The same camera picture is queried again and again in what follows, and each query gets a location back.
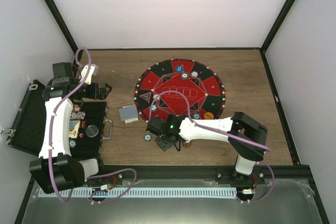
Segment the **green blue 50 chip stack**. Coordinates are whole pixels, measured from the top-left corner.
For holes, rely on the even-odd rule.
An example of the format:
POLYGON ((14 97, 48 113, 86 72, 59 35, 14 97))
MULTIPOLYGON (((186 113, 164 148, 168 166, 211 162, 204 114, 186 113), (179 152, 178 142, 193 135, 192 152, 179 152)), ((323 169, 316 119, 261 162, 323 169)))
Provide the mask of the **green blue 50 chip stack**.
POLYGON ((143 138, 146 142, 149 142, 152 139, 152 135, 151 134, 145 134, 143 138))

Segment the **orange dealer button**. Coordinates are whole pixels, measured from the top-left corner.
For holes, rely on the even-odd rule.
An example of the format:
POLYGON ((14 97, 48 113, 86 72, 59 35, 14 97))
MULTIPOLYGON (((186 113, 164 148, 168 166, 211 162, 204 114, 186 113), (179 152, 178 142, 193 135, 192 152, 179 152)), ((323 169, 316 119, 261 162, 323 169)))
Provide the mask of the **orange dealer button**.
POLYGON ((213 120, 214 119, 213 113, 211 113, 211 112, 204 113, 204 119, 206 119, 206 120, 213 120))

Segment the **blue small blind button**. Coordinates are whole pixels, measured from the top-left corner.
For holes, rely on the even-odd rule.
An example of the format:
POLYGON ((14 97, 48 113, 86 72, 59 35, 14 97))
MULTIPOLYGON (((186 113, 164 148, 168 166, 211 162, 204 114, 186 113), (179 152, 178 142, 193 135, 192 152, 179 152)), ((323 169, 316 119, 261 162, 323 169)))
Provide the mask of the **blue small blind button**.
POLYGON ((182 65, 178 65, 178 66, 175 67, 175 71, 179 72, 179 73, 182 73, 182 72, 184 72, 184 67, 182 65))

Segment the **orange blue 10 chip stack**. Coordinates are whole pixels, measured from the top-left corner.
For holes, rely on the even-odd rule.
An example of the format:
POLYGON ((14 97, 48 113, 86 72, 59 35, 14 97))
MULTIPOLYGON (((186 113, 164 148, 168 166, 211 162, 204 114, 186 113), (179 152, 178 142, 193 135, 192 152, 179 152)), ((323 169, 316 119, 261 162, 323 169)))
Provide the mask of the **orange blue 10 chip stack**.
POLYGON ((193 117, 193 119, 198 120, 198 119, 201 118, 201 115, 200 115, 199 113, 194 113, 194 114, 192 115, 192 117, 193 117))

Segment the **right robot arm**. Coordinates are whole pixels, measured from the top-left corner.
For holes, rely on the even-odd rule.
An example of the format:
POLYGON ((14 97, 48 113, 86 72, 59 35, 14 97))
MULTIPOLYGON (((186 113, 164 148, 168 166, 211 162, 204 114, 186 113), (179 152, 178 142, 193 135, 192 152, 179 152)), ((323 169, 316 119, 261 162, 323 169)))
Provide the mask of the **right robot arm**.
POLYGON ((168 116, 166 120, 152 118, 146 131, 156 136, 155 142, 162 151, 193 140, 229 143, 237 152, 233 177, 244 184, 252 177, 254 166, 264 160, 267 128, 243 112, 235 112, 223 119, 194 119, 188 116, 168 116))

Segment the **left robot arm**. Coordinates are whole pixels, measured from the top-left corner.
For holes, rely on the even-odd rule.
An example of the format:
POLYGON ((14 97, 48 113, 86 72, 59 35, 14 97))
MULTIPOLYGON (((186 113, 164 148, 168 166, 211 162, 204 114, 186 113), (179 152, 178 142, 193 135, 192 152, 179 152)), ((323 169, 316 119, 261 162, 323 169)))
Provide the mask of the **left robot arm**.
POLYGON ((52 66, 54 77, 43 91, 46 109, 44 140, 38 160, 29 164, 29 171, 40 188, 47 194, 81 187, 87 178, 102 184, 107 170, 98 164, 97 158, 78 161, 70 152, 70 117, 74 100, 88 98, 104 100, 112 87, 106 83, 100 87, 92 82, 98 66, 83 66, 80 78, 76 79, 69 62, 52 66))

